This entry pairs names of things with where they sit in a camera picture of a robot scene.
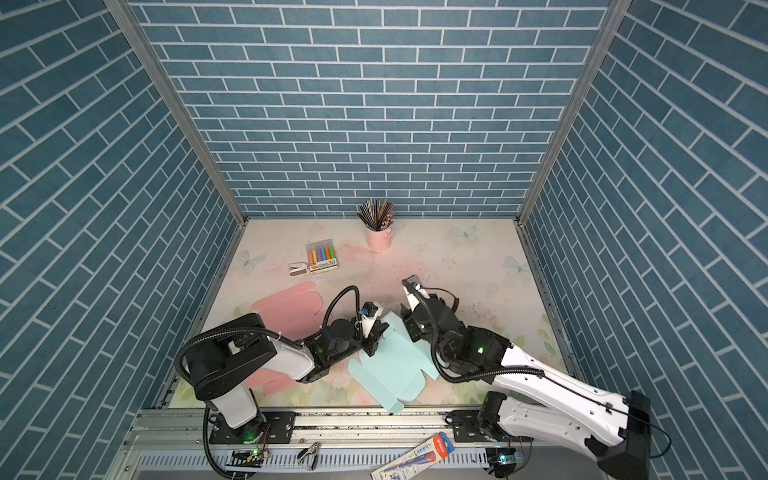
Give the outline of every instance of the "bundle of pencils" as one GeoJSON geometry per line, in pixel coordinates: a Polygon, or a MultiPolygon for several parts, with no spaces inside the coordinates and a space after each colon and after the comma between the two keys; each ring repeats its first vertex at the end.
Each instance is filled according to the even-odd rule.
{"type": "Polygon", "coordinates": [[[360,205],[357,216],[366,225],[369,230],[381,232],[392,225],[392,215],[394,215],[394,205],[389,200],[368,200],[360,205]]]}

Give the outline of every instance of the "marker set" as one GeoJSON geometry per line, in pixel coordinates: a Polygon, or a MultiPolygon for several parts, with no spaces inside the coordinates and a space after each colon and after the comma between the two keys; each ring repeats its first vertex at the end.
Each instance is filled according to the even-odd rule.
{"type": "Polygon", "coordinates": [[[306,259],[310,265],[310,274],[329,272],[339,268],[333,241],[329,238],[306,245],[306,259]]]}

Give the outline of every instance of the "red label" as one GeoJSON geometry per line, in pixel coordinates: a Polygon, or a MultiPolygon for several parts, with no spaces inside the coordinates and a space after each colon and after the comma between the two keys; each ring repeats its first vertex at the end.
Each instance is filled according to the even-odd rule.
{"type": "Polygon", "coordinates": [[[437,450],[438,455],[440,455],[440,458],[445,458],[448,456],[448,450],[445,449],[445,443],[442,441],[442,438],[440,435],[435,435],[432,437],[432,440],[435,441],[435,450],[437,450]]]}

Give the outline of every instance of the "robotic arm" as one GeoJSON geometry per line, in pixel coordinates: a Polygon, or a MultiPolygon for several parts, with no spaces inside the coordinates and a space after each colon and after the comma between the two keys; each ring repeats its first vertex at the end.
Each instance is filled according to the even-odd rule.
{"type": "MultiPolygon", "coordinates": [[[[625,397],[579,382],[491,330],[465,326],[455,315],[458,299],[446,306],[417,276],[402,285],[408,300],[401,311],[403,322],[413,342],[429,342],[440,376],[451,383],[482,380],[502,390],[489,392],[478,414],[484,436],[499,442],[512,436],[545,439],[590,456],[617,480],[647,480],[651,424],[646,396],[630,392],[625,397]],[[508,397],[507,390],[521,392],[541,406],[508,397]]],[[[249,313],[195,336],[176,355],[174,367],[206,402],[206,419],[208,407],[218,410],[226,419],[219,425],[228,429],[229,437],[253,443],[266,435],[266,419],[244,380],[267,368],[298,382],[314,382],[361,349],[372,356],[388,327],[379,319],[381,314],[375,302],[361,308],[359,292],[350,286],[329,305],[323,327],[298,343],[264,328],[261,318],[249,313]],[[355,318],[328,324],[336,302],[352,290],[355,318]]]]}

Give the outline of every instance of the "aluminum corner post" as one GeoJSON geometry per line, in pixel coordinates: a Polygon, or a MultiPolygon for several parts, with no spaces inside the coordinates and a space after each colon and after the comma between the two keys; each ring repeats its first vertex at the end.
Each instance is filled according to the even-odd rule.
{"type": "Polygon", "coordinates": [[[589,88],[592,86],[592,82],[595,77],[598,76],[598,70],[603,65],[603,60],[608,52],[608,47],[611,46],[611,42],[616,36],[616,32],[621,25],[621,21],[624,19],[624,14],[627,13],[631,0],[613,0],[608,10],[605,12],[598,34],[594,38],[594,44],[590,48],[587,54],[587,59],[584,61],[584,67],[581,69],[576,85],[574,86],[571,96],[568,98],[568,103],[563,109],[562,116],[558,122],[558,127],[555,129],[552,139],[547,146],[547,150],[541,157],[541,163],[536,170],[531,181],[531,187],[528,189],[528,194],[525,195],[520,213],[518,214],[518,223],[524,226],[528,222],[528,217],[533,212],[533,207],[541,195],[541,190],[544,188],[549,174],[552,172],[554,163],[558,159],[565,139],[571,132],[576,115],[581,106],[584,103],[584,99],[589,93],[589,88]]]}
{"type": "Polygon", "coordinates": [[[170,81],[168,74],[160,62],[160,58],[157,56],[157,52],[152,47],[149,37],[147,37],[144,29],[139,25],[138,18],[134,14],[133,9],[128,4],[127,0],[104,0],[109,12],[117,22],[123,35],[125,35],[128,44],[133,48],[134,53],[138,57],[141,64],[144,66],[144,70],[149,75],[160,96],[163,98],[170,114],[174,116],[176,122],[179,124],[181,132],[184,134],[187,141],[190,142],[192,150],[197,155],[197,159],[203,165],[203,168],[208,173],[208,176],[213,181],[216,190],[221,195],[224,203],[229,208],[232,215],[235,217],[235,221],[239,227],[245,225],[246,215],[243,209],[240,208],[240,204],[237,202],[234,193],[230,189],[227,181],[224,180],[221,170],[216,165],[216,160],[211,154],[208,146],[200,135],[200,131],[194,124],[192,117],[184,107],[184,102],[181,100],[176,87],[173,82],[170,81]]]}

